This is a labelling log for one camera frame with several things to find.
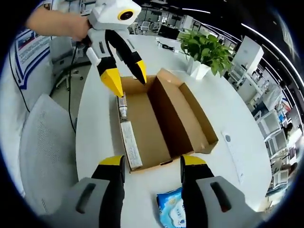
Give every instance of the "white pot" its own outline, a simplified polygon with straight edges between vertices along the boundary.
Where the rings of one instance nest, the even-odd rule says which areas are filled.
[[[193,63],[194,63],[194,58],[190,56],[188,60],[188,68],[187,68],[188,75],[191,75]]]
[[[201,64],[199,61],[195,61],[192,64],[192,69],[190,76],[195,78],[195,80],[202,80],[203,77],[210,71],[211,67]]]

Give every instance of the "human hand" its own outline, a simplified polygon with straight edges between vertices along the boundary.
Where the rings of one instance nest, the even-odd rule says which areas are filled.
[[[81,17],[79,15],[73,15],[70,21],[70,36],[75,41],[81,41],[87,36],[87,32],[90,29],[89,21],[87,17]]]

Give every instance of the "green leaves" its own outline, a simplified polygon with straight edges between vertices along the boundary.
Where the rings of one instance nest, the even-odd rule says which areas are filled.
[[[217,42],[218,41],[218,39],[214,35],[211,35],[211,34],[208,36],[208,40],[210,40],[211,42]]]
[[[206,56],[208,55],[210,52],[210,49],[209,48],[204,48],[202,51],[201,51],[201,56]]]
[[[223,70],[231,68],[231,62],[228,58],[231,54],[214,35],[206,37],[196,31],[187,30],[187,32],[187,34],[180,36],[180,47],[184,52],[187,50],[188,54],[195,60],[210,66],[214,75],[217,72],[220,72],[221,75]]]
[[[207,42],[207,38],[203,35],[199,38],[201,44],[205,44]]]
[[[213,75],[215,76],[217,74],[219,70],[219,64],[217,61],[212,61],[212,64],[211,64],[211,71],[213,73]]]

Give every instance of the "black cable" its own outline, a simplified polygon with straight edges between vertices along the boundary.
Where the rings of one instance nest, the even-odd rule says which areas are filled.
[[[75,47],[75,51],[74,51],[74,54],[73,54],[71,65],[74,62],[76,52],[77,52],[77,48],[78,48],[78,43],[76,43],[76,47]],[[68,91],[68,115],[70,116],[70,122],[71,122],[71,125],[72,125],[72,128],[73,128],[73,131],[76,133],[76,130],[75,130],[74,125],[73,125],[72,117],[71,117],[71,87],[72,87],[71,86],[71,77],[72,77],[71,75],[72,75],[72,68],[70,68],[70,72],[69,72],[69,76],[68,76],[68,83],[70,85],[70,88],[69,88],[69,91]]]
[[[157,41],[157,43],[159,43],[159,44],[161,44],[161,47],[163,48],[163,49],[168,49],[168,50],[171,50],[171,51],[174,51],[174,47],[170,47],[170,46],[168,46],[168,45],[166,45],[166,44],[163,44],[163,43],[161,43],[161,42],[159,42],[159,41]]]
[[[22,99],[23,99],[23,103],[24,103],[25,107],[27,108],[27,111],[30,113],[30,110],[29,110],[29,108],[28,108],[28,105],[27,105],[27,103],[25,102],[25,98],[24,98],[23,92],[21,91],[21,89],[20,89],[20,87],[19,87],[19,85],[18,85],[18,82],[17,82],[17,80],[16,80],[16,78],[15,78],[14,71],[13,71],[13,67],[11,66],[10,53],[9,53],[9,60],[10,60],[10,61],[9,61],[9,66],[10,66],[11,73],[13,74],[14,81],[15,81],[16,86],[18,87],[18,89],[19,89],[19,91],[20,91],[20,93],[21,93],[21,96],[22,96]]]
[[[52,97],[54,91],[57,89],[56,85],[58,82],[60,82],[60,80],[64,77],[64,75],[68,74],[70,70],[74,70],[75,68],[79,68],[79,67],[85,67],[85,66],[90,66],[92,63],[90,61],[86,61],[86,62],[81,62],[81,63],[74,63],[73,65],[70,65],[68,67],[66,67],[58,76],[56,82],[54,83],[54,86],[49,94],[50,97]]]

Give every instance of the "potted plant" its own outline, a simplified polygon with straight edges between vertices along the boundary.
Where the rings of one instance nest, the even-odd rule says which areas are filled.
[[[219,72],[221,76],[224,69],[231,68],[228,48],[222,46],[215,36],[188,30],[181,35],[180,42],[186,56],[191,56],[187,73],[197,80],[202,79],[210,69],[214,75]]]

